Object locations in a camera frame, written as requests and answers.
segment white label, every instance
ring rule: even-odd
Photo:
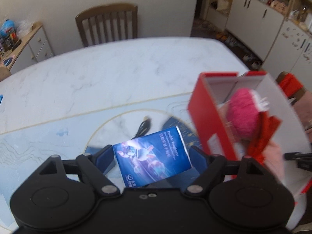
[[[213,134],[207,141],[207,145],[210,149],[211,154],[219,154],[224,156],[219,137],[217,134]]]

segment white wall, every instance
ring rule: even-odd
[[[55,54],[83,47],[75,17],[100,4],[138,5],[138,36],[190,36],[196,0],[0,0],[0,20],[41,21]]]

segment blue packaging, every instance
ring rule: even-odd
[[[126,187],[141,187],[192,168],[180,130],[172,127],[113,146]]]

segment white bag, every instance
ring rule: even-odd
[[[226,10],[228,6],[229,6],[228,0],[218,0],[216,10],[217,11]]]

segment white marble tabletop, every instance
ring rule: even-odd
[[[0,134],[191,92],[203,71],[247,70],[225,45],[211,39],[147,38],[76,50],[0,82]]]
[[[152,132],[171,115],[190,120],[200,72],[247,70],[219,41],[151,38],[59,55],[0,82],[0,234],[17,227],[11,194],[51,154],[74,158],[86,145],[127,140],[146,115]]]

